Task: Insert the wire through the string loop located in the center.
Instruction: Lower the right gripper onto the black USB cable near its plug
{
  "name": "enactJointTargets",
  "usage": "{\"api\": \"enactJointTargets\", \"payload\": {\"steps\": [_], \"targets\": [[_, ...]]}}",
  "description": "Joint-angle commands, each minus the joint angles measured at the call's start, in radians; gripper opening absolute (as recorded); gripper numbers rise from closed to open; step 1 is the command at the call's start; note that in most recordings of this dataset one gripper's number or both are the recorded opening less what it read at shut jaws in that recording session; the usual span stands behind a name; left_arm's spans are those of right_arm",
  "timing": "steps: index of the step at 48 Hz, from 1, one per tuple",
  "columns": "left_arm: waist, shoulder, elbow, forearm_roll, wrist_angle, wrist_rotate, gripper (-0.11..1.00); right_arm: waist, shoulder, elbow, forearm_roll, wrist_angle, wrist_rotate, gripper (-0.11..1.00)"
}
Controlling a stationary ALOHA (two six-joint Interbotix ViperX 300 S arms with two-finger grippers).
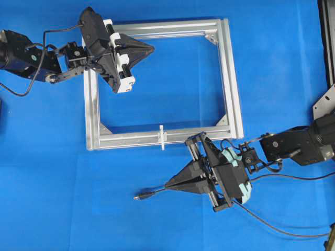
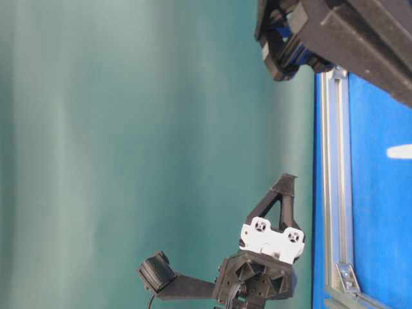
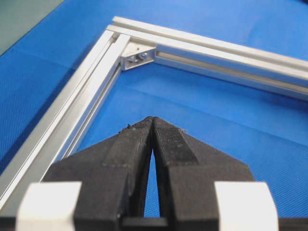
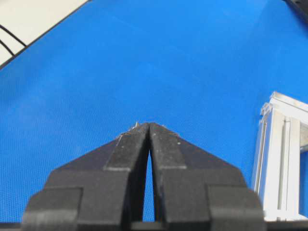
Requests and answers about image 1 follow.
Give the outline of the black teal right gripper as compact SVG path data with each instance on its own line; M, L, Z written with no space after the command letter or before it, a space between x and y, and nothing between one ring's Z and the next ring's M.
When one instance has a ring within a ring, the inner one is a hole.
M205 132L190 136L185 145L193 160L165 183L166 190L206 193L215 212L250 199L251 182L242 158L231 147L219 150Z

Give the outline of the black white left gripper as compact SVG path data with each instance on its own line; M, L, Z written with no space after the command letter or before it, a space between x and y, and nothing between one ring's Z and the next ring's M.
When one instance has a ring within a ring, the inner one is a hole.
M99 73L113 92L131 91L136 79L130 69L152 54L154 46L116 32L113 21L104 20L91 7L81 12L79 24L90 68Z

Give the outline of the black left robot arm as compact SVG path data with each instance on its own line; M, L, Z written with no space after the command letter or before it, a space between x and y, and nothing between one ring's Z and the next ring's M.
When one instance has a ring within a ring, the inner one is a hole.
M84 9L77 27L84 45L68 42L62 47L33 43L22 34L1 31L1 70L34 81L55 84L93 70L115 93L132 90L131 68L154 52L154 47L118 33L91 7Z

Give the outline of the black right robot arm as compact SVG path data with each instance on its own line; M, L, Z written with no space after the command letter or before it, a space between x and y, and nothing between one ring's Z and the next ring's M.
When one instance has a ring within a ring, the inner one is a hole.
M267 159L259 159L248 142L219 150L205 132L190 136L185 145L192 160L165 185L166 190L209 195L214 211L246 203L252 184L248 175L263 168L278 173L282 161L290 158L300 166L334 158L334 86L314 104L311 125L281 133L267 133L259 138Z

